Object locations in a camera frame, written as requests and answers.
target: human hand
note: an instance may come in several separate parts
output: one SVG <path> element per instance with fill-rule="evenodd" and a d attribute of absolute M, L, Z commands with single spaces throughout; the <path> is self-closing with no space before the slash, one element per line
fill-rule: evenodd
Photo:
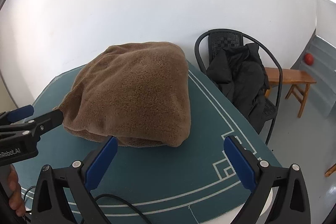
<path fill-rule="evenodd" d="M 23 216 L 26 213 L 26 206 L 21 197 L 21 185 L 14 166 L 10 165 L 10 173 L 8 176 L 8 186 L 13 191 L 9 198 L 9 206 L 15 210 L 17 216 Z"/>

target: green tablecloth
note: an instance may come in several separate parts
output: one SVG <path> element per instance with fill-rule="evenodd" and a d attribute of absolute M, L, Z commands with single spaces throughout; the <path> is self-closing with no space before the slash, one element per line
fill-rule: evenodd
<path fill-rule="evenodd" d="M 45 88 L 34 103 L 34 117 L 62 101 L 80 69 L 56 77 Z M 226 135 L 235 135 L 257 158 L 280 166 L 247 120 L 191 64 L 189 98 L 192 117 L 189 138 L 178 148 L 119 147 L 99 187 L 91 192 L 93 196 L 118 195 L 135 204 L 153 224 L 202 223 L 244 203 L 250 194 L 223 152 Z M 55 128 L 42 136 L 37 157 L 15 164 L 22 187 L 36 185 L 44 164 L 53 168 L 69 166 L 75 160 L 83 160 L 96 147 L 97 143 L 75 137 L 62 126 Z M 66 194 L 74 215 L 80 219 L 70 191 Z M 130 208 L 113 199 L 102 199 L 99 204 L 112 223 L 143 223 Z"/>

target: fuzzy brown fabric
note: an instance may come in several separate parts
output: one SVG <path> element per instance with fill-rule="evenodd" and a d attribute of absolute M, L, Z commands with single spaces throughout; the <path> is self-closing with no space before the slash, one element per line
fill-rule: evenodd
<path fill-rule="evenodd" d="M 101 142 L 177 147 L 189 136 L 188 64 L 169 42 L 110 46 L 77 75 L 58 107 L 64 128 Z"/>

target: metal bolt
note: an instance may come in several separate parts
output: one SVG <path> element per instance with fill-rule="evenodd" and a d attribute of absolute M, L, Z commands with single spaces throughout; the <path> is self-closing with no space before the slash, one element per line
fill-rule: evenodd
<path fill-rule="evenodd" d="M 42 171 L 47 171 L 48 169 L 49 169 L 48 164 L 42 166 Z"/>
<path fill-rule="evenodd" d="M 268 167 L 268 162 L 266 161 L 266 160 L 262 160 L 262 161 L 260 161 L 260 165 L 262 166 L 262 167 Z"/>
<path fill-rule="evenodd" d="M 299 167 L 297 164 L 293 164 L 293 165 L 292 165 L 292 168 L 293 168 L 295 171 L 299 171 L 299 170 L 300 170 L 300 167 Z"/>
<path fill-rule="evenodd" d="M 82 165 L 82 163 L 80 162 L 80 160 L 76 160 L 72 163 L 72 167 L 77 168 L 80 167 Z"/>

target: black metal chair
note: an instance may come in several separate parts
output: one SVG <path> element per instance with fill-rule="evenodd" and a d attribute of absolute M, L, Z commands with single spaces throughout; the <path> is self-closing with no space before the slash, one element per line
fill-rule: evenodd
<path fill-rule="evenodd" d="M 203 72 L 206 75 L 205 66 L 203 64 L 203 61 L 201 59 L 200 51 L 199 51 L 199 45 L 201 41 L 208 36 L 208 49 L 209 49 L 209 64 L 214 59 L 214 57 L 218 54 L 219 50 L 224 47 L 239 47 L 243 46 L 243 37 L 251 40 L 252 42 L 256 43 L 261 47 L 273 60 L 275 65 L 278 67 L 279 70 L 279 85 L 278 85 L 278 94 L 277 94 L 277 100 L 276 104 L 273 105 L 273 103 L 266 98 L 266 106 L 263 111 L 263 116 L 265 118 L 265 121 L 272 120 L 271 126 L 268 131 L 268 135 L 266 138 L 266 145 L 269 142 L 269 139 L 271 137 L 274 123 L 276 116 L 278 114 L 278 108 L 279 108 L 279 102 L 280 102 L 280 96 L 281 96 L 281 89 L 282 89 L 282 69 L 278 61 L 275 59 L 273 54 L 259 41 L 254 39 L 253 37 L 250 37 L 247 34 L 244 34 L 239 31 L 230 30 L 230 29 L 214 29 L 207 31 L 203 33 L 196 41 L 195 43 L 195 57 L 199 66 L 199 69 L 201 72 Z"/>

